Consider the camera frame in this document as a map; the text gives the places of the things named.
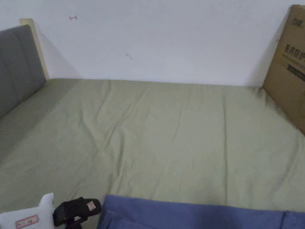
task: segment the fitted sheet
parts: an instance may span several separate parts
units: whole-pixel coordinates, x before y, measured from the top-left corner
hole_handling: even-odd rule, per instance
[[[0,212],[49,192],[302,212],[304,166],[259,88],[53,79],[0,119]]]

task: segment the red mark on wall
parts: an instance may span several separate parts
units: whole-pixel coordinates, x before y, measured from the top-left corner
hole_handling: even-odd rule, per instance
[[[69,19],[70,19],[71,21],[72,21],[73,18],[76,18],[76,20],[77,20],[77,17],[76,17],[76,16],[75,16],[75,17],[69,17]]]

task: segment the wooden bed frame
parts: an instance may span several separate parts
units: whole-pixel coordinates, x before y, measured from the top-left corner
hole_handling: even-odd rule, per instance
[[[46,79],[46,81],[48,81],[50,79],[50,77],[49,77],[49,74],[48,74],[45,59],[44,59],[43,54],[42,54],[42,49],[41,49],[41,46],[40,46],[40,43],[39,43],[39,39],[38,39],[38,35],[37,35],[37,32],[36,32],[34,20],[31,19],[31,18],[21,18],[21,19],[19,19],[19,21],[20,21],[20,25],[29,25],[31,30],[32,30],[32,34],[34,36],[34,41],[35,41],[35,44],[36,44],[36,47],[37,47],[38,55],[39,55],[39,58],[40,58],[40,61],[41,61],[42,69],[43,69],[43,72],[45,74],[45,79]]]

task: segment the white wall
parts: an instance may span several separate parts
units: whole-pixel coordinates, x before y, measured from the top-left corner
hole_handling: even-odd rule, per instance
[[[261,85],[292,4],[2,0],[0,29],[33,18],[51,78]]]

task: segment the wrinkled sheet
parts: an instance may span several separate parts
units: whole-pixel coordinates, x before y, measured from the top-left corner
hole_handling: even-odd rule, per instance
[[[305,213],[106,195],[97,229],[303,229]]]
[[[0,119],[0,212],[49,192],[302,212],[304,168],[258,88],[54,79]]]

